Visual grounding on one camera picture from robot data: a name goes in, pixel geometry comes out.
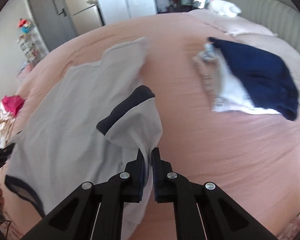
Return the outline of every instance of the door handle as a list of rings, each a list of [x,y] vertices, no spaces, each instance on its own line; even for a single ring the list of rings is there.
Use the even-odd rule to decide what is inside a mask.
[[[58,13],[58,15],[61,15],[61,14],[63,14],[64,17],[67,16],[67,13],[64,8],[62,8],[62,11],[60,13]]]

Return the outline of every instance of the pink bed sheet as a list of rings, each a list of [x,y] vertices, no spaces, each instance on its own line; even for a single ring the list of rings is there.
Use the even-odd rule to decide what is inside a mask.
[[[142,36],[151,40],[141,75],[156,94],[162,159],[192,182],[215,182],[278,235],[300,211],[300,112],[296,122],[281,115],[211,112],[191,59],[207,37],[232,38],[191,15],[137,18],[99,28],[55,49],[19,88],[26,102],[13,133],[23,129],[70,66],[98,61],[105,49]],[[39,221],[29,203],[6,190],[5,197],[10,216],[23,232]],[[172,204],[156,204],[152,197],[132,239],[176,239]]]

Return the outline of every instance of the gray upholstered headboard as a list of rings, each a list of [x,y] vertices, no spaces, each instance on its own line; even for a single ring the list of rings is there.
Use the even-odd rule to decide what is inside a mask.
[[[241,17],[261,24],[300,53],[300,13],[278,0],[226,0],[236,4]]]

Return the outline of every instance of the cable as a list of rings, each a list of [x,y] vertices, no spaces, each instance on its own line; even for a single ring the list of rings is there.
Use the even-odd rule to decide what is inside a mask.
[[[8,232],[9,232],[9,228],[10,228],[10,225],[11,225],[12,221],[5,220],[4,222],[9,222],[8,227],[7,227],[7,233],[6,233],[6,239],[8,239]]]

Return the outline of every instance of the silver bolt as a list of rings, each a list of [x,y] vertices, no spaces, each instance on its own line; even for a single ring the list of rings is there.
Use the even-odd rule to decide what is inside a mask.
[[[129,178],[129,177],[130,177],[130,174],[127,173],[127,172],[122,172],[122,173],[120,173],[120,178],[121,178],[121,179],[127,179],[127,178]]]
[[[208,190],[214,190],[216,188],[216,185],[214,185],[212,182],[208,182],[206,184],[206,189]]]
[[[177,174],[176,174],[175,172],[169,172],[169,173],[167,174],[167,177],[168,177],[169,179],[175,179],[175,178],[177,177]]]
[[[85,182],[81,186],[83,189],[89,189],[92,187],[92,184],[90,182]]]

